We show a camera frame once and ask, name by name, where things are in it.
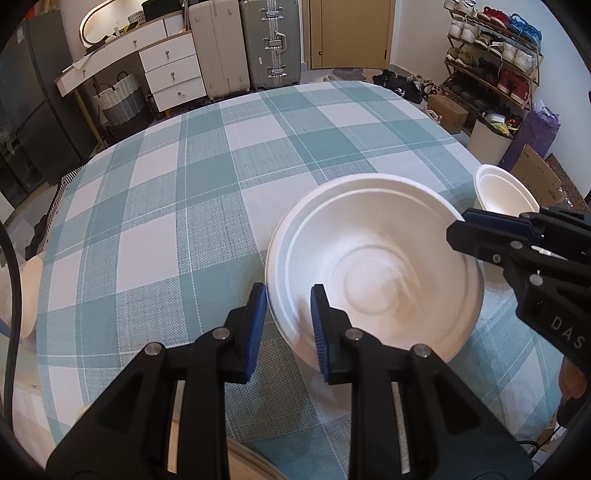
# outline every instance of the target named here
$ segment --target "blue shoe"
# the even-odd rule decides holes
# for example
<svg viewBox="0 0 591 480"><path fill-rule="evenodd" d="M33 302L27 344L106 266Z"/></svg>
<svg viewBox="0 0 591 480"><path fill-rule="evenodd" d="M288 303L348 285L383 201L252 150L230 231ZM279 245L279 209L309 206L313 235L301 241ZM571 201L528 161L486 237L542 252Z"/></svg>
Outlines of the blue shoe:
<svg viewBox="0 0 591 480"><path fill-rule="evenodd" d="M535 43L538 46L538 50L540 49L542 44L542 32L533 25L527 23L519 14L511 15L511 25L509 25L509 30L521 35L526 40Z"/></svg>

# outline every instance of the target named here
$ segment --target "human hand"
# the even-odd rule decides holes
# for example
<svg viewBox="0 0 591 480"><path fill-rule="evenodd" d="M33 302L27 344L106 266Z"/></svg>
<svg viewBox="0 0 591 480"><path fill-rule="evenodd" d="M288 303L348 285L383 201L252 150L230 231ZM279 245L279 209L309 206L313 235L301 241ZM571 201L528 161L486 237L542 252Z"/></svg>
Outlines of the human hand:
<svg viewBox="0 0 591 480"><path fill-rule="evenodd" d="M568 358L562 359L558 385L565 400L580 398L587 390L587 378Z"/></svg>

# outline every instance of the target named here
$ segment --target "gold desk leg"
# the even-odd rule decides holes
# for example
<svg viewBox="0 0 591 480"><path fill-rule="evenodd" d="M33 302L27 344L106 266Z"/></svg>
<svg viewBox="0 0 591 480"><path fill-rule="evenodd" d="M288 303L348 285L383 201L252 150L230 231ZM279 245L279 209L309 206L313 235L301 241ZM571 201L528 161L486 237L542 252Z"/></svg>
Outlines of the gold desk leg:
<svg viewBox="0 0 591 480"><path fill-rule="evenodd" d="M78 102L78 105L80 106L80 110L82 110L82 115L84 115L86 123L90 127L90 130L92 131L93 135L95 136L97 142L99 143L99 145L101 147L99 149L99 151L104 150L105 148L107 148L107 144L105 143L105 140L103 140L103 137L100 136L99 130L97 129L97 127L95 125L95 121L93 120L92 116L90 115L90 112L88 111L88 108L86 107L86 104L84 103L84 99L82 98L82 95L78 91L78 88L74 89L74 96L76 97L76 102Z"/></svg>

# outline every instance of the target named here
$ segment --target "checkered tablecloth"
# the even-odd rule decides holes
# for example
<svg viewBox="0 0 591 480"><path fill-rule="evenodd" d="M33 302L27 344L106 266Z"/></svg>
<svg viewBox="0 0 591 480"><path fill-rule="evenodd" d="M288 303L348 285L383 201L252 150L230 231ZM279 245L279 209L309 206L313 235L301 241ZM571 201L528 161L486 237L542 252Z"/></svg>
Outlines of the checkered tablecloth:
<svg viewBox="0 0 591 480"><path fill-rule="evenodd" d="M97 155L66 193L41 281L37 348L53 436L146 343L193 341L245 304L275 227L317 185L397 174L463 211L478 165L415 106L361 82L226 100ZM535 438L558 404L561 356L515 305L487 287L452 367L513 434ZM349 394L295 358L269 315L253 379L226 386L228 435L292 479L343 479Z"/></svg>

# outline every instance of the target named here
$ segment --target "metal screw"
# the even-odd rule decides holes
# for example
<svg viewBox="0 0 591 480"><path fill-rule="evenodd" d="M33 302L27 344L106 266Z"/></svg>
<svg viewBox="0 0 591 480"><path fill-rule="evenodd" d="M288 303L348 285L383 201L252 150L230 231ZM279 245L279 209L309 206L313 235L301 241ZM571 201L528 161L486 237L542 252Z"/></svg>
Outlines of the metal screw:
<svg viewBox="0 0 591 480"><path fill-rule="evenodd" d="M427 358L429 355L431 355L431 349L424 343L416 344L413 347L413 352L415 355L420 356L422 358Z"/></svg>
<svg viewBox="0 0 591 480"><path fill-rule="evenodd" d="M144 352L149 356L156 356L162 351L162 345L158 342L149 343L144 347Z"/></svg>
<svg viewBox="0 0 591 480"><path fill-rule="evenodd" d="M225 340L230 336L230 330L228 330L226 327L216 328L212 335L216 340Z"/></svg>
<svg viewBox="0 0 591 480"><path fill-rule="evenodd" d="M542 283L544 283L544 279L540 277L538 274L532 273L530 275L530 283L532 285L535 285L536 287L539 287L542 285Z"/></svg>
<svg viewBox="0 0 591 480"><path fill-rule="evenodd" d="M350 328L345 332L345 336L349 340L359 340L363 336L363 332L358 328Z"/></svg>

